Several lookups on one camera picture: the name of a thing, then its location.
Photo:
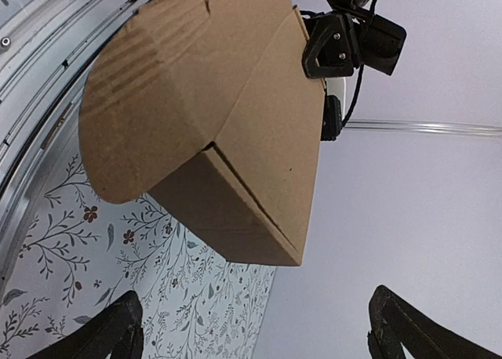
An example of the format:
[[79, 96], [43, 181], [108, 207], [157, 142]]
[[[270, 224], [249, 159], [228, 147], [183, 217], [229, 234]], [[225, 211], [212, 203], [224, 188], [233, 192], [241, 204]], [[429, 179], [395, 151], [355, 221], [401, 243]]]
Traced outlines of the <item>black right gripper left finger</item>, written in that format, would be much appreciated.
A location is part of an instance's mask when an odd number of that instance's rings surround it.
[[42, 358], [141, 358], [143, 308], [128, 291], [80, 329], [41, 351]]

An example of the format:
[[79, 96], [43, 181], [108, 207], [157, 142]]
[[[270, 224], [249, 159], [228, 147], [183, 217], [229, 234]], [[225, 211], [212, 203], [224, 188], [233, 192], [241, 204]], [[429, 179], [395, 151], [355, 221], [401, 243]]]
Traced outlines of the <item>brown cardboard box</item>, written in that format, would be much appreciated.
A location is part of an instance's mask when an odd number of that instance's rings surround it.
[[97, 57], [78, 118], [94, 191], [150, 195], [235, 263], [301, 264], [323, 84], [291, 0], [152, 0]]

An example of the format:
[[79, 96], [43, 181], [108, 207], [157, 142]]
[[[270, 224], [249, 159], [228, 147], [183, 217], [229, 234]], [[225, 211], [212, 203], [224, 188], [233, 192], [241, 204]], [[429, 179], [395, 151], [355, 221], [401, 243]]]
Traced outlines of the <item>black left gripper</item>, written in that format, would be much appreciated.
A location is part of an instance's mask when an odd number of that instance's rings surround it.
[[[361, 55], [364, 65], [392, 75], [406, 40], [405, 28], [376, 14], [378, 0], [326, 1], [343, 13], [301, 12], [308, 34], [302, 55], [305, 75], [350, 77], [361, 65]], [[352, 18], [359, 24], [355, 26]]]

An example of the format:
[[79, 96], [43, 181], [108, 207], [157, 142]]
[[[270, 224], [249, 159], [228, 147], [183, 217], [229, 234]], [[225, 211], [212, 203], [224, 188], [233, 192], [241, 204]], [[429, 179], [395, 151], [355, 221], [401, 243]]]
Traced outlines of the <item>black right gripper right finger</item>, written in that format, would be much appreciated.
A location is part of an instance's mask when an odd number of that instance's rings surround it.
[[496, 354], [452, 332], [392, 290], [379, 285], [369, 301], [371, 330], [367, 335], [372, 358], [499, 358]]

